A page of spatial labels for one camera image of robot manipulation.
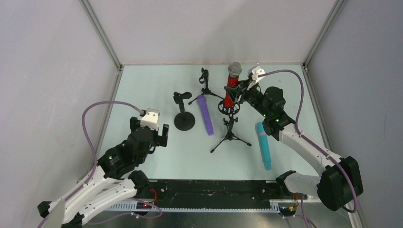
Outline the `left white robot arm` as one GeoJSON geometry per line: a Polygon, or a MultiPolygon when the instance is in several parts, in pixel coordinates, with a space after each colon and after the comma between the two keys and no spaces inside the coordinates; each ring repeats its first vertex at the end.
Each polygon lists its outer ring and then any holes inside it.
{"type": "Polygon", "coordinates": [[[64,201],[63,228],[80,228],[95,215],[128,198],[146,196],[151,185],[143,171],[136,170],[156,147],[166,147],[169,125],[158,134],[156,121],[130,119],[127,139],[108,149],[91,171],[72,190],[60,198],[64,201]]]}

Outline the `purple microphone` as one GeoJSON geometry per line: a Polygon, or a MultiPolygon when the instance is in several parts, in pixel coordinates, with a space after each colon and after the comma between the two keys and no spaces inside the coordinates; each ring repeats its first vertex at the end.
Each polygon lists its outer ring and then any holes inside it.
{"type": "Polygon", "coordinates": [[[199,95],[197,97],[197,103],[199,105],[201,115],[203,117],[203,122],[205,125],[206,132],[209,136],[214,135],[214,129],[211,123],[210,113],[207,107],[207,100],[204,95],[199,95]]]}

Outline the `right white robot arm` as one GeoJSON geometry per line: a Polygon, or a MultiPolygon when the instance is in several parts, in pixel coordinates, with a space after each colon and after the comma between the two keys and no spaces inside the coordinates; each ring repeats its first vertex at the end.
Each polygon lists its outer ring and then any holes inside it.
{"type": "Polygon", "coordinates": [[[296,171],[280,175],[277,182],[286,191],[318,197],[332,211],[356,201],[364,192],[358,162],[317,145],[297,130],[296,121],[284,111],[286,100],[282,89],[271,86],[261,92],[258,85],[242,80],[227,92],[237,103],[247,102],[258,111],[264,117],[264,133],[293,149],[316,171],[317,176],[296,171]]]}

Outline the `black tripod shock-mount stand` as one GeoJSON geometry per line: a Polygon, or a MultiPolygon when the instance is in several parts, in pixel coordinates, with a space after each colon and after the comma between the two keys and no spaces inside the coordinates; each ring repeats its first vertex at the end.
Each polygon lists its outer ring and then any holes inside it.
{"type": "Polygon", "coordinates": [[[234,116],[240,111],[240,105],[238,103],[232,103],[231,107],[226,107],[226,101],[227,99],[225,97],[218,103],[218,110],[221,114],[228,117],[228,120],[223,118],[224,126],[227,129],[227,133],[225,134],[223,139],[213,149],[210,150],[210,153],[213,153],[224,141],[237,140],[245,143],[249,147],[252,146],[251,143],[237,137],[232,131],[234,124],[238,122],[238,118],[235,118],[234,116]]]}

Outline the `red glitter microphone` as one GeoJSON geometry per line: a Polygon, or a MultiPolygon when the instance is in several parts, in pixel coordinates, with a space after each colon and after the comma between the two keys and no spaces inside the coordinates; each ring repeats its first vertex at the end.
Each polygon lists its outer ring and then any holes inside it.
{"type": "MultiPolygon", "coordinates": [[[[228,66],[228,80],[227,80],[227,88],[233,89],[237,86],[239,81],[239,76],[242,73],[242,67],[239,62],[231,62],[228,66]]],[[[233,99],[230,96],[230,93],[226,91],[226,96],[224,99],[224,107],[232,108],[234,106],[233,99]]]]}

